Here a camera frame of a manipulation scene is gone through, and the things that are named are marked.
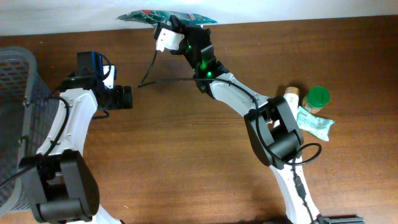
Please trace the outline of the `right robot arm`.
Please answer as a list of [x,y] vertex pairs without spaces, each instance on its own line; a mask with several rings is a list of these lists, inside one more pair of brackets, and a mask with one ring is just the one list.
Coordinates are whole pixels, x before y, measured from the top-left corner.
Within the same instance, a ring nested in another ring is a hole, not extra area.
[[244,118],[251,147],[262,164],[269,167],[279,185],[291,223],[324,223],[314,204],[303,173],[307,147],[287,100],[282,96],[259,95],[218,61],[210,41],[210,30],[169,19],[172,31],[184,37],[176,55],[184,55],[192,66],[198,89],[221,101]]

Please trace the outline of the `white cream tube gold cap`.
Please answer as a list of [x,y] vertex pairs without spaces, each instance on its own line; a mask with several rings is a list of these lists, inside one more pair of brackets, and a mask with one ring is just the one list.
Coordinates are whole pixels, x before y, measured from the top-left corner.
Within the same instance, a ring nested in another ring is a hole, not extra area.
[[284,94],[284,98],[286,99],[295,120],[297,120],[297,115],[299,112],[299,93],[300,92],[297,87],[288,86],[285,89]]

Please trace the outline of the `mint green tissue pack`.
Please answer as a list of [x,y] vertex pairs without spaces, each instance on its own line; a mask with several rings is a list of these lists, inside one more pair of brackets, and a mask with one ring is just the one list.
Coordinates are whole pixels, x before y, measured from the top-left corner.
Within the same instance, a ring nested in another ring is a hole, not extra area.
[[304,108],[299,106],[297,113],[298,127],[304,131],[309,132],[322,141],[329,141],[328,136],[331,126],[335,122],[331,119],[320,118],[312,115]]

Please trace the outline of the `green 3M gloves packet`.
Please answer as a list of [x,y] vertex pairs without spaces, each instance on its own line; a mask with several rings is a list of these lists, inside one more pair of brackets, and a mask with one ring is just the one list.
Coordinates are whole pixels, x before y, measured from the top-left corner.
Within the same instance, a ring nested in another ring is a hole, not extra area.
[[172,16],[175,16],[178,20],[180,20],[183,23],[192,24],[192,25],[207,25],[207,24],[218,23],[217,21],[200,14],[194,14],[194,13],[189,14],[184,12],[160,11],[160,10],[132,11],[130,13],[118,16],[117,19],[126,22],[140,22],[155,26],[160,22],[164,24],[171,24],[170,18]]

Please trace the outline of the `green capped bottle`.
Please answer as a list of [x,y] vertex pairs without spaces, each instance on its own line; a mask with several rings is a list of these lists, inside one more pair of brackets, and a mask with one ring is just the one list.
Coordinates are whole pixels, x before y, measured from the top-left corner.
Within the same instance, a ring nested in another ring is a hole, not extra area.
[[311,114],[316,114],[329,102],[330,92],[323,86],[314,86],[303,98],[301,107]]

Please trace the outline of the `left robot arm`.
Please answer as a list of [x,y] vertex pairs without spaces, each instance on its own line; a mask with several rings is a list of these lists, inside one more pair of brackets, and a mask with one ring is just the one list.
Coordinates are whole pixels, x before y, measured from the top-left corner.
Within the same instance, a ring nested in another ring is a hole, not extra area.
[[77,70],[51,93],[58,110],[36,154],[19,163],[22,186],[39,223],[121,223],[100,204],[100,192],[83,158],[88,128],[111,110],[133,107],[130,86],[115,85],[116,67],[95,51],[77,54]]

